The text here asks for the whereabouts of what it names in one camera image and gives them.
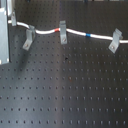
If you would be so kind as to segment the grey metal gripper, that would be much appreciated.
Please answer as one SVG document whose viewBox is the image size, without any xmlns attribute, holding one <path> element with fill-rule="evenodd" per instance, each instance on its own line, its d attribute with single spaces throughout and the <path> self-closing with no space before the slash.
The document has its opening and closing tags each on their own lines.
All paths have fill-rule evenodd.
<svg viewBox="0 0 128 128">
<path fill-rule="evenodd" d="M 15 10 L 11 15 L 12 26 L 17 25 Z M 0 65 L 9 62 L 8 21 L 5 8 L 0 8 Z"/>
</svg>

